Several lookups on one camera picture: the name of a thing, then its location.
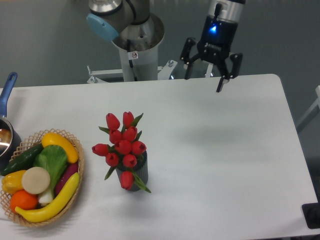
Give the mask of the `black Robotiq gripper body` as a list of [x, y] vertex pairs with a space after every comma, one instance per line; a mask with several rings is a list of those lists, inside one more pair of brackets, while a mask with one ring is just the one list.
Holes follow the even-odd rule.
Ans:
[[208, 15], [197, 43], [200, 59], [214, 65], [223, 63], [229, 57], [237, 28], [237, 22], [223, 21]]

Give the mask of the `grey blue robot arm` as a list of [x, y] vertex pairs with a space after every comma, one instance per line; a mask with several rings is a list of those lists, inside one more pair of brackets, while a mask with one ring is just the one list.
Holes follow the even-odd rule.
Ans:
[[[220, 80], [216, 91], [239, 75], [242, 53], [231, 53], [244, 0], [213, 0], [208, 8], [201, 38], [188, 37], [180, 54], [186, 67], [184, 78], [191, 77], [193, 64], [209, 64], [206, 77], [216, 66]], [[148, 0], [90, 0], [86, 17], [90, 29], [119, 51], [123, 79], [126, 82], [169, 79], [169, 66], [158, 70], [158, 47], [165, 29], [163, 22], [150, 12]]]

